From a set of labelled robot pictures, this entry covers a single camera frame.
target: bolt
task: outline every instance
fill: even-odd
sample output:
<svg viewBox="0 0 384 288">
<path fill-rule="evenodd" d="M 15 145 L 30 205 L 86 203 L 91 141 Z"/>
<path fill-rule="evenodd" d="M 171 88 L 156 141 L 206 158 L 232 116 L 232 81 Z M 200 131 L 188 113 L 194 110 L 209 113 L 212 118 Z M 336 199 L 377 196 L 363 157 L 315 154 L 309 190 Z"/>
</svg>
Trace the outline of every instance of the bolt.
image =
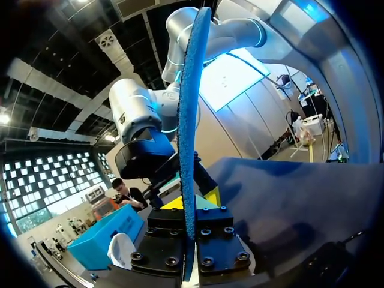
<svg viewBox="0 0 384 288">
<path fill-rule="evenodd" d="M 250 258 L 250 255 L 245 251 L 238 253 L 238 256 L 237 256 L 237 259 L 239 261 L 247 261 L 249 258 Z"/>
<path fill-rule="evenodd" d="M 200 231 L 200 233 L 203 236 L 208 236 L 209 234 L 211 234 L 211 231 L 209 229 L 203 229 Z"/>
<path fill-rule="evenodd" d="M 169 233 L 171 234 L 171 235 L 179 235 L 179 233 L 180 233 L 180 231 L 178 230 L 178 229 L 172 229 L 171 231 L 169 231 Z"/>
<path fill-rule="evenodd" d="M 215 263 L 215 260 L 212 257 L 204 257 L 202 260 L 203 266 L 212 266 Z"/>
<path fill-rule="evenodd" d="M 131 253 L 131 260 L 132 261 L 140 261 L 142 259 L 143 259 L 143 256 L 139 252 Z"/>
<path fill-rule="evenodd" d="M 156 228 L 148 227 L 148 229 L 146 230 L 146 232 L 147 232 L 148 234 L 153 234 L 153 233 L 156 232 Z"/>
<path fill-rule="evenodd" d="M 234 230 L 233 227 L 225 227 L 225 228 L 224 228 L 224 233 L 225 233 L 227 236 L 232 236 L 234 231 L 235 231 L 235 230 Z"/>
<path fill-rule="evenodd" d="M 179 263 L 179 259 L 176 257 L 169 257 L 166 260 L 167 266 L 176 266 Z"/>
</svg>

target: blue cloth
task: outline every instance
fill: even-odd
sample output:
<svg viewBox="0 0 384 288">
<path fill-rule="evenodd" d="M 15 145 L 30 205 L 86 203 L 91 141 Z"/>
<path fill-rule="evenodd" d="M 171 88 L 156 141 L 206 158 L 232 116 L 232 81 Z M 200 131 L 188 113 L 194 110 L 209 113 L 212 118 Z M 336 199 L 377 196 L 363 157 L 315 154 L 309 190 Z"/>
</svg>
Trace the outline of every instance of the blue cloth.
<svg viewBox="0 0 384 288">
<path fill-rule="evenodd" d="M 200 78 L 205 59 L 211 9 L 201 8 L 195 18 L 185 53 L 185 65 L 181 76 L 178 107 L 178 151 L 180 181 L 187 228 L 187 259 L 185 280 L 192 272 L 195 237 L 195 199 L 193 180 L 194 134 Z"/>
</svg>

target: ceiling light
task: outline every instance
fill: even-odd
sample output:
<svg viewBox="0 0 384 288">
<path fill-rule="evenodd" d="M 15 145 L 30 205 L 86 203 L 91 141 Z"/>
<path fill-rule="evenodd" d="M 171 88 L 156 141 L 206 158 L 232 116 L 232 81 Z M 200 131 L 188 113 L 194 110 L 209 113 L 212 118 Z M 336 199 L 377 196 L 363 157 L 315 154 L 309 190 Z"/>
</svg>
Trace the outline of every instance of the ceiling light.
<svg viewBox="0 0 384 288">
<path fill-rule="evenodd" d="M 106 135 L 106 136 L 105 136 L 105 139 L 106 139 L 107 141 L 111 141 L 111 142 L 114 142 L 114 141 L 115 141 L 115 138 L 114 138 L 112 135 Z"/>
<path fill-rule="evenodd" d="M 7 114 L 1 114 L 0 115 L 0 123 L 8 124 L 9 121 L 10 121 L 10 117 Z"/>
</svg>

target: equipment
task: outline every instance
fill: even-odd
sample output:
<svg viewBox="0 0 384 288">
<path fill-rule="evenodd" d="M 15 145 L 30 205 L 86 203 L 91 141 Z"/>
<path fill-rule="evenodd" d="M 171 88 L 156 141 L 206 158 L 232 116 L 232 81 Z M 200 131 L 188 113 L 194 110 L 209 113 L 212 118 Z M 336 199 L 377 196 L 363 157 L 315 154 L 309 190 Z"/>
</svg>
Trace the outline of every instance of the equipment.
<svg viewBox="0 0 384 288">
<path fill-rule="evenodd" d="M 101 187 L 97 187 L 85 195 L 87 201 L 92 205 L 92 211 L 97 220 L 111 214 L 119 209 L 119 206 L 111 198 L 106 197 L 106 194 Z"/>
</svg>

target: black shirt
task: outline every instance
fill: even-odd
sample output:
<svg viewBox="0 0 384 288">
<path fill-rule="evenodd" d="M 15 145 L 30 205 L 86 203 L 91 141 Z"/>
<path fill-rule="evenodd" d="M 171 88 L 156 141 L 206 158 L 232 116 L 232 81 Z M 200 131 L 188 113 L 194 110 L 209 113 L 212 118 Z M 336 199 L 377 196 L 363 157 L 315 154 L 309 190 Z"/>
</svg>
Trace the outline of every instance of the black shirt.
<svg viewBox="0 0 384 288">
<path fill-rule="evenodd" d="M 131 200 L 131 199 L 134 199 L 136 201 L 139 201 L 140 203 L 142 203 L 144 205 L 144 208 L 140 208 L 140 207 L 134 207 L 131 205 L 131 207 L 136 211 L 136 212 L 139 212 L 145 208 L 148 207 L 148 203 L 145 201 L 144 197 L 143 197 L 143 194 L 140 192 L 139 189 L 137 188 L 130 188 L 130 193 L 129 195 L 121 195 L 120 198 L 118 200 L 116 200 L 116 204 L 121 204 L 121 202 L 123 200 Z"/>
</svg>

